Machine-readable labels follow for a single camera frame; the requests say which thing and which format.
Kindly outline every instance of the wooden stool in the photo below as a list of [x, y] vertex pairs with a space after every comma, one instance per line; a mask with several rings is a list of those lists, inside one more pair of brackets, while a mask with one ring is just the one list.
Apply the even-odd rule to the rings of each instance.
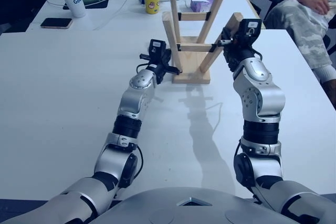
[[[181, 71], [173, 77], [173, 83], [210, 83], [209, 67], [216, 60], [223, 48], [217, 43], [221, 40], [221, 34], [213, 44], [204, 44], [205, 38], [218, 13], [223, 0], [214, 0], [208, 13], [178, 13], [176, 0], [170, 0], [172, 16], [170, 12], [162, 14], [163, 25], [172, 50], [172, 59], [175, 66]], [[234, 13], [226, 24], [226, 28], [233, 36], [243, 19], [241, 13]], [[204, 25], [198, 37], [181, 37], [180, 20], [204, 20]]]

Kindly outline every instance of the white tabletop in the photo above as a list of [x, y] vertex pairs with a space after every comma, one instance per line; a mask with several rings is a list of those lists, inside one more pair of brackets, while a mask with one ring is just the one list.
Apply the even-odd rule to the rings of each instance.
[[[49, 0], [54, 4], [64, 4], [64, 0]], [[123, 8], [115, 14], [123, 5], [125, 0], [109, 0], [107, 8], [87, 9], [87, 15], [83, 18], [73, 18], [70, 10], [63, 10], [62, 6], [53, 6], [45, 3], [39, 11], [27, 32], [43, 31], [49, 33], [50, 29], [40, 28], [40, 24], [45, 18], [73, 18], [73, 24], [67, 30], [137, 30], [144, 27], [150, 28], [153, 24], [161, 22], [161, 13], [170, 11], [170, 2], [160, 3], [160, 12], [150, 15], [145, 12], [144, 6], [139, 4], [139, 0], [127, 0]], [[190, 0], [179, 0], [178, 8], [182, 12], [190, 12]], [[220, 10], [214, 22], [215, 25], [224, 26], [233, 12], [241, 12], [245, 18], [256, 18], [254, 10], [246, 0], [223, 0]], [[184, 29], [193, 29], [195, 22], [188, 22], [188, 25], [181, 27]]]
[[[47, 200], [91, 176], [122, 93], [161, 29], [3, 34], [0, 37], [0, 198]], [[336, 192], [336, 113], [284, 30], [263, 30], [255, 49], [286, 94], [279, 139], [285, 179]], [[233, 155], [241, 102], [224, 57], [209, 85], [156, 89], [139, 134], [140, 176], [121, 195], [170, 186], [241, 197]]]

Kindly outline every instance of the knee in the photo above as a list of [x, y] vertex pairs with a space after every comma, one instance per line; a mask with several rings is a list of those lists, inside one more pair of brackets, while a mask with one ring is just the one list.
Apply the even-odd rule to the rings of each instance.
[[264, 24], [270, 29], [286, 29], [298, 11], [300, 3], [297, 0], [284, 0], [269, 12]]

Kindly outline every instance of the purple tissue box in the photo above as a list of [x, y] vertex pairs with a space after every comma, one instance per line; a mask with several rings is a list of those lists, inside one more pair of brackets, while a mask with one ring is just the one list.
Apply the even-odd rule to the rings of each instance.
[[212, 2], [214, 0], [208, 0], [209, 2], [198, 2], [198, 1], [192, 1], [190, 2], [190, 8], [195, 13], [207, 13], [210, 11], [210, 7], [212, 5]]

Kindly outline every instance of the black cable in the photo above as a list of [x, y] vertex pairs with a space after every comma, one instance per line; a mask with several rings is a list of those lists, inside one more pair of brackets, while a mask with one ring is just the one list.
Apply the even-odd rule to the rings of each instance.
[[260, 57], [260, 60], [262, 61], [262, 60], [263, 60], [263, 59], [262, 59], [262, 58], [263, 58], [263, 57], [262, 57], [263, 55], [262, 55], [261, 53], [259, 53], [257, 50], [253, 49], [252, 47], [251, 47], [251, 49], [252, 49], [252, 52], [255, 53], [255, 54], [257, 54], [257, 55]]
[[139, 67], [148, 66], [148, 63], [140, 64], [136, 67], [136, 73], [139, 73]]
[[137, 148], [139, 150], [140, 157], [141, 157], [141, 166], [140, 166], [140, 169], [138, 170], [137, 174], [135, 174], [134, 178], [136, 178], [141, 173], [141, 170], [143, 168], [143, 155], [142, 155], [142, 151], [141, 151], [141, 149], [140, 149], [139, 146], [137, 146]]
[[239, 147], [240, 147], [240, 139], [239, 139], [238, 146], [237, 146], [237, 148], [236, 148], [235, 156], [237, 156], [237, 153], [238, 153]]

